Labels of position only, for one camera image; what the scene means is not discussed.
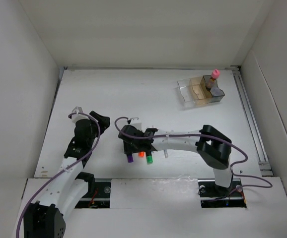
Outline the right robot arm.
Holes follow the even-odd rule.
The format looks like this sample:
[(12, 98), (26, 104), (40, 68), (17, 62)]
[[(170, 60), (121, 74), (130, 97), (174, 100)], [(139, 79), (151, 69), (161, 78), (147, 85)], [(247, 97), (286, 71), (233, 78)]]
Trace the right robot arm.
[(125, 125), (118, 134), (123, 140), (126, 155), (137, 152), (180, 150), (197, 153), (213, 169), (214, 189), (217, 197), (224, 197), (232, 190), (233, 175), (230, 169), (231, 140), (210, 125), (200, 131), (175, 132), (157, 128), (145, 131)]

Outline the blue pen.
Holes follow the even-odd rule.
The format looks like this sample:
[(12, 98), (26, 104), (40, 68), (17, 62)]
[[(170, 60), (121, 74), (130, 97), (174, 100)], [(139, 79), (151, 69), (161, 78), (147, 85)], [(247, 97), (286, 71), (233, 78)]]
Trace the blue pen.
[(168, 152), (167, 152), (167, 150), (164, 150), (163, 152), (164, 152), (165, 158), (168, 158)]

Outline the purple highlighter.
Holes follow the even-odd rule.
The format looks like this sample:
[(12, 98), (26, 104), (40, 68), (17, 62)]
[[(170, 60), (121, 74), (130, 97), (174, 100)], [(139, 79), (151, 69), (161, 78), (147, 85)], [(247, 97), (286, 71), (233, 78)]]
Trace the purple highlighter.
[(132, 154), (127, 154), (127, 161), (128, 163), (132, 163), (134, 161)]

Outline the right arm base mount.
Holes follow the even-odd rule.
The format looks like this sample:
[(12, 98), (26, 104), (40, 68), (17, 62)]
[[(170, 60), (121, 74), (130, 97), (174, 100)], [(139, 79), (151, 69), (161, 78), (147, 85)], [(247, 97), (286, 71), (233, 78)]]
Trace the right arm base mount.
[(215, 184), (214, 179), (198, 180), (198, 195), (202, 208), (246, 208), (243, 191), (236, 188), (241, 186), (240, 179), (233, 179), (229, 188)]

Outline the green highlighter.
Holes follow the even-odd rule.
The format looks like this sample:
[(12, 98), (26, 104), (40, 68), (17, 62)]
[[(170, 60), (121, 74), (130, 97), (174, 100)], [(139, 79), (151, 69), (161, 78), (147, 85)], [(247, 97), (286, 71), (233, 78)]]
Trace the green highlighter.
[(147, 164), (152, 164), (153, 163), (153, 157), (152, 154), (146, 154), (146, 162)]

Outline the pink cap glue bottle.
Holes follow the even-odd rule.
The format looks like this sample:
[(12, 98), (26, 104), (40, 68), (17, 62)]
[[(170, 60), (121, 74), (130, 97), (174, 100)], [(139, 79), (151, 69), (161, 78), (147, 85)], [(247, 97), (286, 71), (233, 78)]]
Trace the pink cap glue bottle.
[(215, 83), (217, 79), (219, 78), (219, 76), (220, 76), (220, 71), (218, 69), (213, 70), (210, 77), (206, 81), (206, 89), (208, 91), (210, 91), (215, 86)]

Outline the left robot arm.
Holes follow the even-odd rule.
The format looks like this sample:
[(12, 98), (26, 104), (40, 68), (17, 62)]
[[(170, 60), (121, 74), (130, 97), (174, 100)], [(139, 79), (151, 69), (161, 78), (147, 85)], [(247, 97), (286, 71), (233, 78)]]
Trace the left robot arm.
[(16, 237), (23, 228), (25, 238), (62, 238), (66, 220), (83, 196), (95, 192), (92, 174), (83, 172), (100, 136), (110, 126), (110, 118), (95, 111), (85, 114), (73, 109), (69, 118), (75, 124), (74, 136), (58, 172), (25, 205), (19, 218)]

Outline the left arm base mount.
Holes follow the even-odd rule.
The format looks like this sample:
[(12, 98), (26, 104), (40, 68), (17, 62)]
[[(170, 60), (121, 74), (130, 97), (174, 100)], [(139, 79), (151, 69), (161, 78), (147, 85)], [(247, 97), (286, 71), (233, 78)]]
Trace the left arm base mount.
[(76, 209), (108, 209), (110, 208), (111, 179), (96, 178), (93, 193), (83, 196)]

